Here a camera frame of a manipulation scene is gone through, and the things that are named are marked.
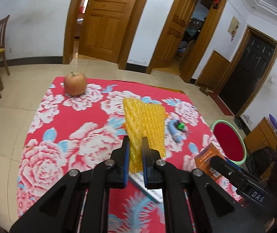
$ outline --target red doormat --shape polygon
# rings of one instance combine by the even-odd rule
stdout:
[[[213,99],[213,101],[217,104],[217,106],[220,108],[220,110],[224,113],[226,116],[233,116],[233,114],[230,112],[230,110],[227,108],[227,106],[221,101],[221,99],[218,97],[217,94],[208,92],[209,96]]]

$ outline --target chair backrest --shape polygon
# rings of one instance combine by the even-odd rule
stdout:
[[[7,26],[7,21],[9,17],[10,15],[0,20],[0,48],[4,48],[4,37],[5,37],[6,26]]]

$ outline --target orange box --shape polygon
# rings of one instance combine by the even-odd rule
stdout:
[[[215,147],[215,145],[213,143],[210,143],[195,157],[195,164],[197,168],[204,171],[212,180],[216,181],[222,175],[210,166],[210,159],[213,156],[220,156],[222,159],[225,159],[224,156]]]

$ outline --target tiled floor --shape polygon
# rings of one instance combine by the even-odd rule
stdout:
[[[29,125],[53,79],[71,71],[85,73],[88,78],[136,81],[183,90],[209,125],[218,119],[234,124],[233,117],[224,116],[215,102],[201,93],[198,87],[184,83],[179,76],[161,71],[153,71],[151,75],[122,71],[114,63],[86,59],[74,59],[70,65],[13,66],[10,67],[10,76],[1,68],[4,90],[0,99],[0,225],[6,230],[18,218],[18,166]]]

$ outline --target wooden wainscoting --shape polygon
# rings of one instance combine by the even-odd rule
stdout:
[[[230,62],[214,50],[197,79],[196,85],[207,87],[214,92],[222,82],[229,68]]]

